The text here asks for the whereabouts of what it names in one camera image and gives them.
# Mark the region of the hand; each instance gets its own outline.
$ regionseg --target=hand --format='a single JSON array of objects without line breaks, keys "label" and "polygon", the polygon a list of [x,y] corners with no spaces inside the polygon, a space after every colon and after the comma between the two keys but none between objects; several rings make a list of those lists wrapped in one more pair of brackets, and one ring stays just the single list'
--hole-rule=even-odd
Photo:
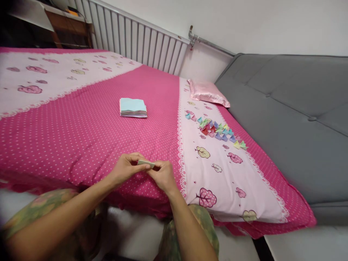
[{"label": "hand", "polygon": [[156,181],[157,186],[169,194],[178,190],[177,183],[174,179],[173,166],[169,161],[155,161],[156,167],[159,171],[152,169],[147,170],[147,173]]},{"label": "hand", "polygon": [[108,177],[111,178],[113,180],[112,182],[114,182],[117,186],[121,185],[123,182],[128,180],[135,173],[145,171],[151,168],[151,166],[148,164],[134,166],[134,164],[136,164],[138,160],[148,161],[139,152],[134,152],[131,154],[122,154],[119,160],[117,161],[115,167],[108,175]]}]

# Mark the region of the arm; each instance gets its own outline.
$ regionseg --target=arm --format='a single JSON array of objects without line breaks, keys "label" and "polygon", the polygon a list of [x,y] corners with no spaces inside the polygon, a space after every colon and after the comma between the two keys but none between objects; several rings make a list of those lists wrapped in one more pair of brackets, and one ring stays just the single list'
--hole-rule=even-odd
[{"label": "arm", "polygon": [[145,160],[139,153],[123,154],[111,173],[99,183],[21,229],[7,241],[14,260],[45,260],[67,236],[85,220],[94,208],[134,173],[149,165],[132,166]]},{"label": "arm", "polygon": [[156,161],[159,171],[148,170],[169,198],[183,260],[218,260],[213,246],[176,186],[173,167],[169,161]]}]

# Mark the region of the white wall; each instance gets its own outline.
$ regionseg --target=white wall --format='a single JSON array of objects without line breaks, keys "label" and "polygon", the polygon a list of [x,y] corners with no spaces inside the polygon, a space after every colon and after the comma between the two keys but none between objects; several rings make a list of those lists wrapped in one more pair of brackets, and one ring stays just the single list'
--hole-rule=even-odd
[{"label": "white wall", "polygon": [[[103,0],[234,53],[348,55],[348,0]],[[214,81],[229,57],[195,45],[181,76]]]}]

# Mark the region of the gray sofa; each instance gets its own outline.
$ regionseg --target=gray sofa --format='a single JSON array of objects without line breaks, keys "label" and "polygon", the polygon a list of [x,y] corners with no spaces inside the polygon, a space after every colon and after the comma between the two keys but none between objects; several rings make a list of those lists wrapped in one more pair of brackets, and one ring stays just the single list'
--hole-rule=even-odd
[{"label": "gray sofa", "polygon": [[318,224],[348,225],[348,58],[238,54],[215,84]]}]

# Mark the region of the radiator pipe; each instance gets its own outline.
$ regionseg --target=radiator pipe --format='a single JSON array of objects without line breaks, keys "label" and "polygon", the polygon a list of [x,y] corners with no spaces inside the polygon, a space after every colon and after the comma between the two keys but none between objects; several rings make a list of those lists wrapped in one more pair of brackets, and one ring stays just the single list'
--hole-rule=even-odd
[{"label": "radiator pipe", "polygon": [[221,51],[221,52],[223,52],[223,53],[225,53],[227,55],[230,55],[232,57],[236,55],[235,53],[230,52],[229,50],[226,50],[225,48],[222,48],[222,47],[220,47],[220,46],[218,46],[218,45],[216,45],[216,44],[214,44],[214,43],[212,43],[212,42],[210,42],[208,40],[205,40],[205,39],[199,37],[198,35],[192,33],[192,29],[193,29],[193,25],[190,26],[190,30],[188,31],[188,38],[190,39],[190,45],[191,45],[190,50],[193,49],[193,46],[194,46],[195,42],[198,41],[200,43],[208,45],[208,46],[210,46],[210,47],[212,47],[212,48],[214,48],[214,49],[216,49],[218,51]]}]

